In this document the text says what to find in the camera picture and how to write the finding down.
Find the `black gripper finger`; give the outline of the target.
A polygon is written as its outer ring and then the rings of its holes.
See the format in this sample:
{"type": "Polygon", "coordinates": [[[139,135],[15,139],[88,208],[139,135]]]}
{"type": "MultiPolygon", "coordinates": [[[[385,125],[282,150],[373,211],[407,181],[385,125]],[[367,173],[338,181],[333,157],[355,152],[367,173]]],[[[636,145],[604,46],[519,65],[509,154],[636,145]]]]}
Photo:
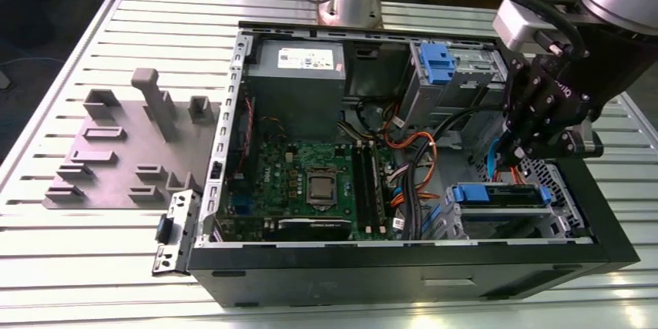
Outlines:
{"type": "Polygon", "coordinates": [[[530,107],[539,94],[541,76],[522,56],[514,57],[510,62],[506,83],[501,136],[501,166],[505,168],[521,162],[537,126],[535,114],[530,107]]]}
{"type": "Polygon", "coordinates": [[[522,155],[531,159],[558,156],[565,126],[549,114],[526,112],[522,116],[522,155]]]}

